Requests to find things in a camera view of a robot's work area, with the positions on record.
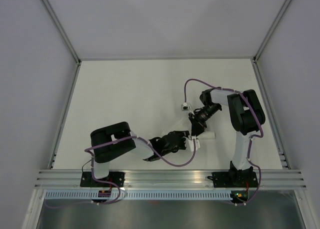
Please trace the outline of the white cloth napkin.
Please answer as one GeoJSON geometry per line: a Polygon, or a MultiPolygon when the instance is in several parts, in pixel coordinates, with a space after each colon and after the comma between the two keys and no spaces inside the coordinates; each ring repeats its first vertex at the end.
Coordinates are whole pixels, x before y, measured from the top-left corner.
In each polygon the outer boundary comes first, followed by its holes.
{"type": "MultiPolygon", "coordinates": [[[[169,132],[172,131],[189,131],[191,132],[191,125],[190,124],[175,124],[168,129],[164,129],[161,132],[161,136],[167,135],[169,132]]],[[[214,140],[216,138],[216,134],[214,131],[205,131],[200,135],[196,136],[199,140],[214,140]]]]}

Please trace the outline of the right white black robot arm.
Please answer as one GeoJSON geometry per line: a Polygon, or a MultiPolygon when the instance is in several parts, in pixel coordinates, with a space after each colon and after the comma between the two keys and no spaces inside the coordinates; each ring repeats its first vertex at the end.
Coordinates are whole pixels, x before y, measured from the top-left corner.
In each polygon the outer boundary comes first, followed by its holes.
{"type": "Polygon", "coordinates": [[[236,131],[235,151],[230,162],[228,181],[235,187],[241,186],[247,179],[245,174],[253,170],[250,153],[252,139],[261,138],[262,125],[266,116],[258,96],[253,89],[236,92],[226,89],[207,89],[199,97],[203,107],[188,114],[191,122],[191,135],[199,136],[207,129],[207,121],[222,106],[229,110],[230,122],[236,131]]]}

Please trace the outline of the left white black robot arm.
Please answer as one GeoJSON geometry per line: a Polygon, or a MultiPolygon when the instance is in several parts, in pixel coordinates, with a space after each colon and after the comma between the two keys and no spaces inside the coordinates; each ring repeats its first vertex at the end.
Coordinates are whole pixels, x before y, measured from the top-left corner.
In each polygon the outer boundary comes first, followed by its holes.
{"type": "Polygon", "coordinates": [[[190,136],[189,131],[171,131],[162,137],[144,139],[130,129],[127,122],[94,130],[90,134],[91,147],[85,152],[91,154],[91,180],[98,187],[104,187],[109,182],[110,162],[133,152],[145,162],[162,160],[173,167],[184,167],[195,157],[197,139],[190,136]],[[174,164],[164,156],[178,151],[190,150],[191,159],[183,164],[174,164]]]}

